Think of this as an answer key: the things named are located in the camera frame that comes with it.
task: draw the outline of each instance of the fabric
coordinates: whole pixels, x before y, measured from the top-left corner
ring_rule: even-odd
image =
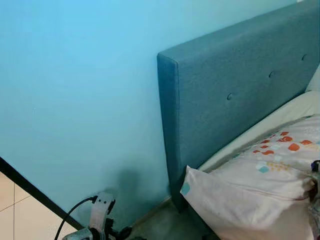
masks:
[[[320,92],[309,91],[295,97],[256,125],[245,131],[227,146],[220,149],[209,158],[201,167],[200,171],[209,172],[221,166],[226,160],[234,155],[238,149],[248,146],[261,135],[272,131],[279,126],[299,118],[320,114]]]
[[[221,239],[313,239],[307,191],[320,115],[304,117],[205,173],[187,168],[181,194]]]
[[[317,67],[306,91],[320,91],[320,65]]]

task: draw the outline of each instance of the headboard button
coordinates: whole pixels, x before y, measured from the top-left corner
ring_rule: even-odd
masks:
[[[307,55],[308,55],[308,54],[303,55],[303,56],[301,57],[301,61],[306,60]]]
[[[227,100],[231,100],[233,97],[233,94],[232,93],[229,93],[229,95],[226,97]]]
[[[269,73],[269,78],[273,78],[275,76],[275,74],[276,74],[275,71],[270,72]]]

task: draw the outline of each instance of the dark object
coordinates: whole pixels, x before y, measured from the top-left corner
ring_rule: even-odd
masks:
[[[316,160],[313,163],[311,163],[312,172],[314,173],[319,172],[319,164],[320,164],[320,160]]]
[[[90,228],[89,230],[90,230],[90,232],[92,233],[92,238],[93,238],[93,240],[99,240],[99,239],[100,239],[100,233],[98,232],[97,229],[95,229],[95,228]]]
[[[306,59],[306,56],[307,56],[308,54],[304,54],[302,57],[301,57],[301,61],[304,61],[305,59]]]
[[[115,203],[116,203],[116,200],[113,200],[113,201],[110,203],[110,205],[109,205],[109,207],[108,207],[108,213],[107,213],[108,215],[110,214],[111,210],[114,208]]]
[[[124,229],[122,229],[120,232],[114,230],[112,227],[114,225],[114,220],[111,218],[107,218],[105,220],[105,225],[104,225],[104,233],[105,237],[109,239],[109,234],[113,237],[115,237],[116,240],[124,240],[127,237],[130,236],[132,232],[132,227],[126,226]]]
[[[203,236],[202,240],[220,240],[220,238],[213,232],[212,234]]]
[[[270,72],[269,73],[269,78],[272,78],[273,76],[275,76],[275,74],[276,74],[275,71]]]
[[[82,201],[78,202],[76,205],[74,205],[73,208],[71,208],[71,210],[66,214],[66,216],[63,218],[60,226],[59,226],[59,229],[58,231],[56,232],[56,235],[55,235],[55,238],[54,240],[58,240],[58,237],[59,237],[59,234],[60,234],[60,231],[62,229],[62,226],[64,225],[66,219],[69,217],[69,215],[77,208],[79,207],[81,204],[85,203],[85,202],[88,202],[88,201],[92,201],[92,203],[94,204],[97,200],[97,197],[98,196],[91,196],[91,197],[88,197],[86,199],[83,199]]]
[[[309,198],[310,198],[310,202],[312,203],[318,193],[318,182],[317,181],[313,181],[314,183],[314,186],[313,188],[308,191],[308,194],[309,194]]]

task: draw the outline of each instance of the orange pattern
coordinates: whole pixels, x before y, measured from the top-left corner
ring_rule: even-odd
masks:
[[[280,162],[280,164],[275,163],[275,162],[267,162],[266,165],[268,167],[271,167],[271,171],[277,170],[278,172],[280,171],[288,171],[290,164],[284,164],[283,162]]]
[[[298,144],[292,143],[292,144],[288,147],[288,149],[289,149],[290,151],[298,151],[298,150],[300,149],[300,146],[299,146]]]
[[[284,137],[280,138],[277,142],[290,142],[292,140],[293,140],[292,137],[284,136]]]
[[[309,144],[312,144],[313,142],[309,141],[309,140],[303,140],[300,143],[303,144],[303,145],[309,145]]]
[[[265,151],[265,152],[261,152],[263,155],[268,155],[268,154],[274,154],[275,152],[274,151],[271,151],[271,150],[268,150],[268,151]]]

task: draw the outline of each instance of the dark baseboard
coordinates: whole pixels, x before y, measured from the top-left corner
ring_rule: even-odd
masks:
[[[15,170],[9,163],[7,163],[2,157],[0,157],[0,171],[6,175],[9,179],[19,185],[23,190],[28,192],[32,197],[37,199],[40,203],[45,205],[52,212],[57,214],[60,218],[64,218],[67,213],[62,210],[57,204],[50,200],[44,195],[39,189],[32,185],[27,179],[25,179],[17,170]],[[75,229],[80,230],[84,227],[76,221],[74,218],[69,216],[66,222],[73,226]]]

